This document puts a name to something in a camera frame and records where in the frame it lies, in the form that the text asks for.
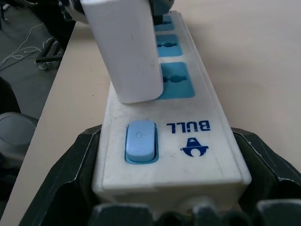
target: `table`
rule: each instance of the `table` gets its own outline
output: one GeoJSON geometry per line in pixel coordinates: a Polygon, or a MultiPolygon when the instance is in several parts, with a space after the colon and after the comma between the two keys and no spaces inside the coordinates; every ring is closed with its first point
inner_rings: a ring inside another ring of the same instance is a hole
{"type": "MultiPolygon", "coordinates": [[[[258,134],[301,171],[301,3],[177,0],[232,127],[258,134]]],[[[53,164],[103,121],[108,73],[87,25],[76,23],[1,226],[16,226],[53,164]]]]}

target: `floor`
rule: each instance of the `floor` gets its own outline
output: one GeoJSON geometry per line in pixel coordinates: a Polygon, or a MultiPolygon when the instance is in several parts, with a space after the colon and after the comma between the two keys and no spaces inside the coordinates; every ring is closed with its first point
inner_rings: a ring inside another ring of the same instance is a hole
{"type": "MultiPolygon", "coordinates": [[[[4,16],[7,20],[2,21],[2,31],[0,31],[0,62],[19,48],[20,44],[26,40],[31,28],[41,24],[41,21],[27,8],[9,7],[4,16]]],[[[43,42],[50,37],[45,26],[41,25],[32,31],[28,41],[22,47],[41,48],[43,42]]],[[[25,58],[20,61],[14,58],[8,59],[0,67],[0,76],[11,85],[21,112],[39,119],[55,79],[58,63],[50,64],[48,70],[41,70],[34,62],[39,54],[38,51],[33,53],[20,51],[18,54],[25,58]]]]}

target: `blue switch button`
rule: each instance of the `blue switch button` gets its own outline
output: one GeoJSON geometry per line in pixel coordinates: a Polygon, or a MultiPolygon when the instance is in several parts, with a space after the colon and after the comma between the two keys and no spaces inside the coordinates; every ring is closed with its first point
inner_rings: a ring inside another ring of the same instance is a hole
{"type": "Polygon", "coordinates": [[[126,155],[130,161],[144,162],[155,158],[155,123],[133,121],[127,128],[126,155]]]}

